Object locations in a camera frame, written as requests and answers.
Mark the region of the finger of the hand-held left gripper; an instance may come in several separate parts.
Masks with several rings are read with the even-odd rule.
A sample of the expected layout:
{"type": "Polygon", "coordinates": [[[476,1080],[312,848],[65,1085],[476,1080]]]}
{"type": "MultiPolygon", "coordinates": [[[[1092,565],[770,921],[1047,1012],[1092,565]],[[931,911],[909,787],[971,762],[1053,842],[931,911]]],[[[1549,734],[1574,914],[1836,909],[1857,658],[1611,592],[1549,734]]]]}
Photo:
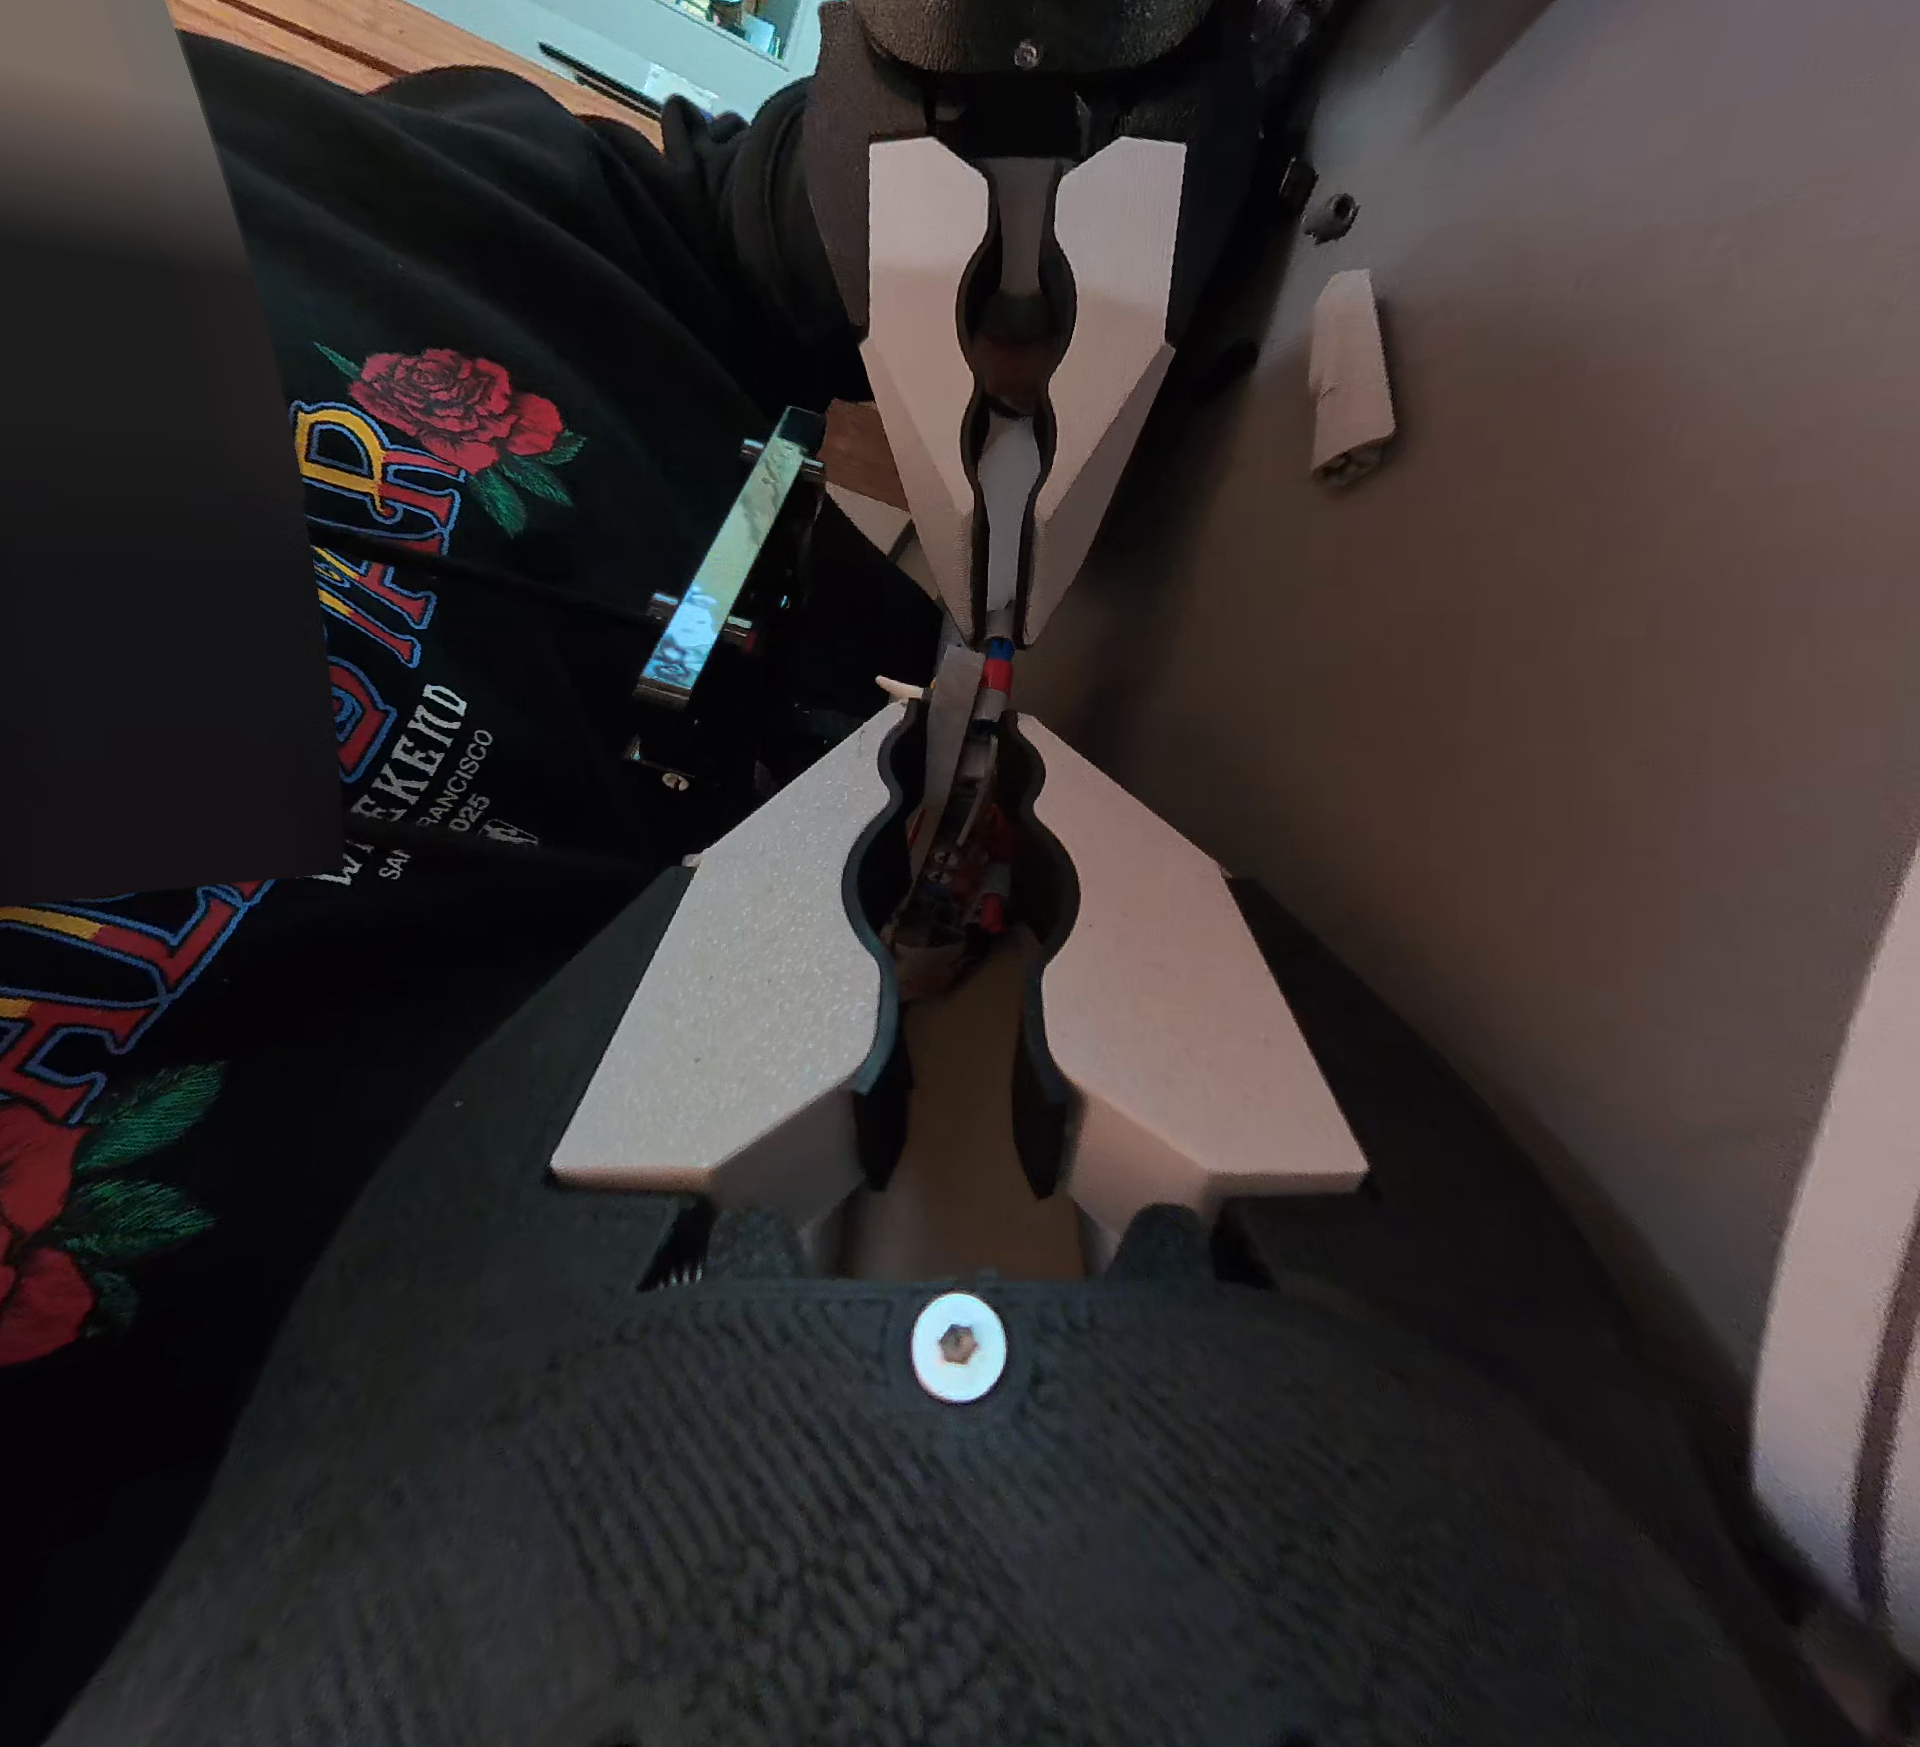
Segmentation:
{"type": "Polygon", "coordinates": [[[988,183],[940,141],[870,149],[870,384],[931,580],[961,641],[982,631],[977,375],[961,296],[988,244],[988,183]]]}
{"type": "Polygon", "coordinates": [[[1072,167],[1053,242],[1072,277],[1072,333],[1047,382],[1053,449],[1031,507],[1022,644],[1081,576],[1172,363],[1168,341],[1188,149],[1119,137],[1072,167]]]}

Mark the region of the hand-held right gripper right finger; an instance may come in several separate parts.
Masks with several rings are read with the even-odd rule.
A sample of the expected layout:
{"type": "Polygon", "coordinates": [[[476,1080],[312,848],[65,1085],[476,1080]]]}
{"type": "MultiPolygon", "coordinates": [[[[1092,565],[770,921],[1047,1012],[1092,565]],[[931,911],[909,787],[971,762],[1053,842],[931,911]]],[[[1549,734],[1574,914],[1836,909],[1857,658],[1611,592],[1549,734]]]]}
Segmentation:
{"type": "Polygon", "coordinates": [[[1022,1165],[1075,1207],[1336,1198],[1367,1156],[1227,873],[1017,714],[1052,888],[1016,1073],[1022,1165]]]}

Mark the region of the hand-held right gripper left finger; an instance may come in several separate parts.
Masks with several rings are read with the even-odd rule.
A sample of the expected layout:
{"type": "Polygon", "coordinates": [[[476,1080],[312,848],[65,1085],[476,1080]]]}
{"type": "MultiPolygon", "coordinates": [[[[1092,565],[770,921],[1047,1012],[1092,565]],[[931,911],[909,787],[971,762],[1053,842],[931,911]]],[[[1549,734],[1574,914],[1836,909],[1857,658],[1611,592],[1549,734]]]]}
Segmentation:
{"type": "Polygon", "coordinates": [[[888,1186],[912,1086],[877,940],[904,873],[888,704],[700,856],[547,1167],[592,1190],[849,1201],[888,1186]]]}

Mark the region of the toy brick vehicle model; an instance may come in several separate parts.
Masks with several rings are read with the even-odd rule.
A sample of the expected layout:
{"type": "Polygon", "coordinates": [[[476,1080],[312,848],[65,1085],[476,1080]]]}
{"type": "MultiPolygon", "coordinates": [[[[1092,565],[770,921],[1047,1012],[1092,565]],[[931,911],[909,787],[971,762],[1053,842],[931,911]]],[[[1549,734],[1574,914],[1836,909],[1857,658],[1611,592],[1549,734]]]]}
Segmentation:
{"type": "MultiPolygon", "coordinates": [[[[922,798],[904,823],[912,888],[888,918],[901,1001],[950,992],[1017,918],[1016,815],[1002,722],[1022,644],[1022,534],[1043,458],[1031,423],[988,415],[979,455],[986,528],[982,617],[950,635],[922,701],[922,798]]],[[[653,595],[657,638],[639,668],[627,760],[669,793],[743,793],[751,734],[769,748],[833,745],[828,711],[802,704],[793,655],[810,595],[813,542],[828,510],[828,421],[788,408],[746,440],[746,478],[694,576],[653,595]]]]}

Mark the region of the light grey curved panel piece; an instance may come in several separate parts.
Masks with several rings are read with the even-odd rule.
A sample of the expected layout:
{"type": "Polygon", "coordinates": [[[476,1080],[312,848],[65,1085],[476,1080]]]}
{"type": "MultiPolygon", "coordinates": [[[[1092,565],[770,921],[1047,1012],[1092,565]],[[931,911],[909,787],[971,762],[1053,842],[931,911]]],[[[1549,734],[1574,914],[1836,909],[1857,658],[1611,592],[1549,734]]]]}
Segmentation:
{"type": "Polygon", "coordinates": [[[1346,489],[1385,466],[1400,436],[1379,296],[1363,268],[1336,272],[1309,312],[1309,478],[1346,489]]]}

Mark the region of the open instruction booklet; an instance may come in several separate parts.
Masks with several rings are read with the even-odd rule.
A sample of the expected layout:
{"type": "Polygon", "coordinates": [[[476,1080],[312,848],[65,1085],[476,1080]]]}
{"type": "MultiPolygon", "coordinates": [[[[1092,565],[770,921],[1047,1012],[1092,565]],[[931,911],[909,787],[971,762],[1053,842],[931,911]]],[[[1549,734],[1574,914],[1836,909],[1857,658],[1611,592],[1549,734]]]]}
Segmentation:
{"type": "Polygon", "coordinates": [[[1918,866],[1887,914],[1778,1256],[1751,1434],[1772,1527],[1918,1668],[1918,866]]]}

